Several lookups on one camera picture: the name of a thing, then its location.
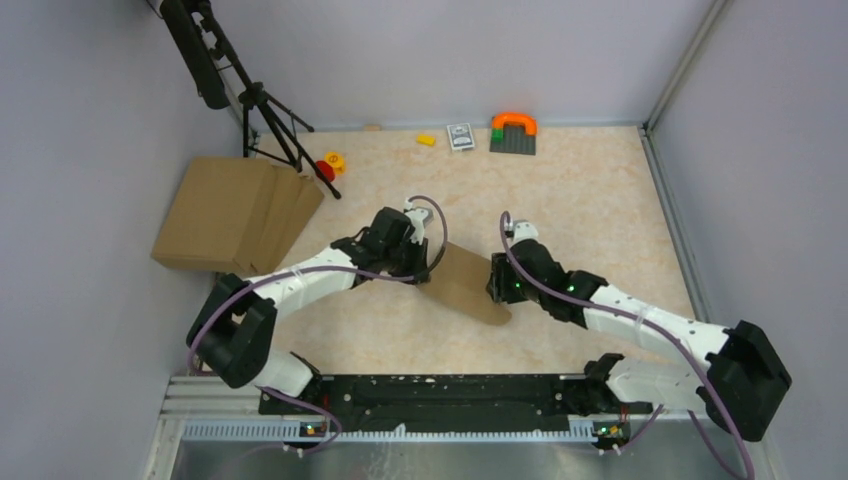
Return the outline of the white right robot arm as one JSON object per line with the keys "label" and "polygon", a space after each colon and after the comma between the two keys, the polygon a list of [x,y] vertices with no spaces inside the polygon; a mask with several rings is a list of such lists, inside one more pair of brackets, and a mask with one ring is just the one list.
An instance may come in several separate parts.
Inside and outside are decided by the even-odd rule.
{"label": "white right robot arm", "polygon": [[765,331],[741,320],[703,323],[641,301],[584,270],[565,270],[528,238],[491,256],[486,291],[496,304],[532,302],[553,319],[618,337],[662,357],[651,363],[607,353],[584,367],[582,415],[620,404],[705,412],[748,442],[765,436],[792,377]]}

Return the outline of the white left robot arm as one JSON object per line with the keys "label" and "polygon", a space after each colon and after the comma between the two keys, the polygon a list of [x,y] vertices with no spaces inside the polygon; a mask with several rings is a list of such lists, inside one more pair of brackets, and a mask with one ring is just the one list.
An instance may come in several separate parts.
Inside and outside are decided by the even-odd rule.
{"label": "white left robot arm", "polygon": [[319,372],[273,347],[276,328],[302,308],[370,280],[428,281],[426,228],[433,217],[431,209],[412,204],[385,207],[356,235],[289,268],[247,279],[224,275],[187,334],[192,358],[231,388],[275,390],[295,412],[314,410],[321,397]]}

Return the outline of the brown cardboard box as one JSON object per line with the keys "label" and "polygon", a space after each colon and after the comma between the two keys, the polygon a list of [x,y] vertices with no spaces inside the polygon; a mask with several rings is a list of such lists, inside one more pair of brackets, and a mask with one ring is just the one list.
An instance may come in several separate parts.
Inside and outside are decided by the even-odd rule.
{"label": "brown cardboard box", "polygon": [[439,304],[480,323],[501,326],[510,322],[508,308],[495,303],[486,290],[491,260],[451,242],[430,273],[430,280],[418,290]]}

